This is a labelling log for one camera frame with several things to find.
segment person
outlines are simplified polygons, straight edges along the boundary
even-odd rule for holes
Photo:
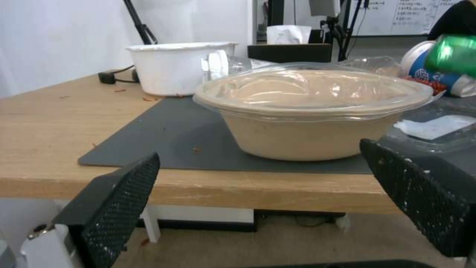
[[[476,35],[476,0],[463,0],[449,8],[431,29],[428,40],[442,34]]]

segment whiteboard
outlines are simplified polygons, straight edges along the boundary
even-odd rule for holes
[[[358,0],[349,0],[350,28]],[[353,35],[420,35],[428,34],[438,19],[461,0],[370,0],[360,6]]]

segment beige paper bowl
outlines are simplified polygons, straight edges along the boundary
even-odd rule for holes
[[[372,73],[274,67],[205,83],[194,100],[223,116],[245,152],[316,161],[358,154],[360,139],[379,139],[432,92]]]

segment white bowl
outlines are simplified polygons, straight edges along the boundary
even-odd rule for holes
[[[431,100],[426,85],[365,72],[272,70],[200,86],[194,100],[220,112],[239,147],[294,161],[356,155],[405,110]]]
[[[201,60],[216,50],[235,53],[235,42],[136,45],[126,49],[139,75],[142,89],[152,95],[192,95],[203,82]]]

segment green can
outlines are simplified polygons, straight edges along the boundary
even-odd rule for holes
[[[425,68],[476,77],[476,36],[443,36],[428,53]]]

